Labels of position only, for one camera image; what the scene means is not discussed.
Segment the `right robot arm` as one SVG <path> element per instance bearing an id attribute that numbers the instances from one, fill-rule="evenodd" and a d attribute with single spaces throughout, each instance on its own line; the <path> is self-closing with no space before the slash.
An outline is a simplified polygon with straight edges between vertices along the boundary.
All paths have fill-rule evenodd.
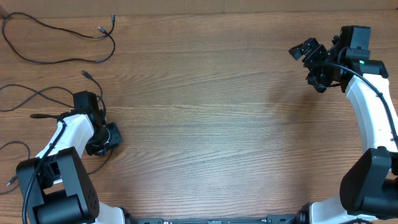
<path id="1" fill-rule="evenodd" d="M 370 58 L 371 29 L 343 26 L 326 49 L 315 38 L 289 54 L 308 69 L 307 83 L 323 93 L 340 87 L 351 103 L 361 134 L 363 155 L 341 180 L 338 195 L 303 206 L 290 223 L 372 223 L 397 218 L 397 113 L 389 74 Z"/>

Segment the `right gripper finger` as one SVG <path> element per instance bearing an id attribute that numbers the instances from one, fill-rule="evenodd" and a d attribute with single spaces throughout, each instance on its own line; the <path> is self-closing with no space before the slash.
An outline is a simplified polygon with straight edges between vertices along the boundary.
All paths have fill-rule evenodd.
<path id="1" fill-rule="evenodd" d="M 299 45 L 296 45 L 289 49 L 289 54 L 295 59 L 298 60 L 303 55 L 306 55 L 311 50 L 315 50 L 319 47 L 319 43 L 316 38 L 309 38 L 305 42 L 302 42 Z"/>
<path id="2" fill-rule="evenodd" d="M 311 85 L 312 87 L 314 87 L 314 89 L 318 93 L 323 93 L 328 88 L 328 86 L 327 86 L 328 83 L 325 82 L 325 78 L 326 78 L 326 76 L 324 74 L 321 74 L 319 76 L 308 74 L 306 77 L 306 80 L 307 80 L 307 83 L 309 85 Z"/>

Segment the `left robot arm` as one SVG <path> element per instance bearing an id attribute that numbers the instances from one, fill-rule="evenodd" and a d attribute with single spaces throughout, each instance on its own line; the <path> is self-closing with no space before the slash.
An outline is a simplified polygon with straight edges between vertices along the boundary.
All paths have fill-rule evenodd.
<path id="1" fill-rule="evenodd" d="M 122 207 L 100 202 L 81 157 L 112 154 L 122 142 L 116 123 L 106 123 L 101 98 L 73 94 L 74 109 L 55 115 L 57 130 L 35 158 L 16 168 L 24 198 L 22 222 L 36 224 L 134 223 Z"/>

